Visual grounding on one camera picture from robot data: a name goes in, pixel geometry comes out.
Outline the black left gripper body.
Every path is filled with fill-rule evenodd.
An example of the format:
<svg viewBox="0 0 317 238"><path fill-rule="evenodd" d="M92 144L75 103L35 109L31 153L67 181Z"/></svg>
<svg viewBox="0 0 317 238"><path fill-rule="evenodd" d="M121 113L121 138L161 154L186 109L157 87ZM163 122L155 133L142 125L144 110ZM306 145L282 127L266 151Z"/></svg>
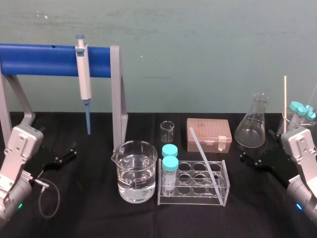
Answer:
<svg viewBox="0 0 317 238"><path fill-rule="evenodd" d="M38 179L48 170L59 169L59 156L50 148L41 145L38 151L26 162L25 177L29 181Z"/></svg>

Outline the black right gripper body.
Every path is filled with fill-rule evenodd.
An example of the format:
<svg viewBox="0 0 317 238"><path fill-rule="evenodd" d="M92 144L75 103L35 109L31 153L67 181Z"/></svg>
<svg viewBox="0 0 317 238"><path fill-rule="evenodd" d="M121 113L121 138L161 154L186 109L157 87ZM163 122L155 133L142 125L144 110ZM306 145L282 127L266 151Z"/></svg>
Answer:
<svg viewBox="0 0 317 238"><path fill-rule="evenodd" d="M259 160L259 171L270 173L280 184L289 184L289 180L298 175L295 163L281 147L266 150Z"/></svg>

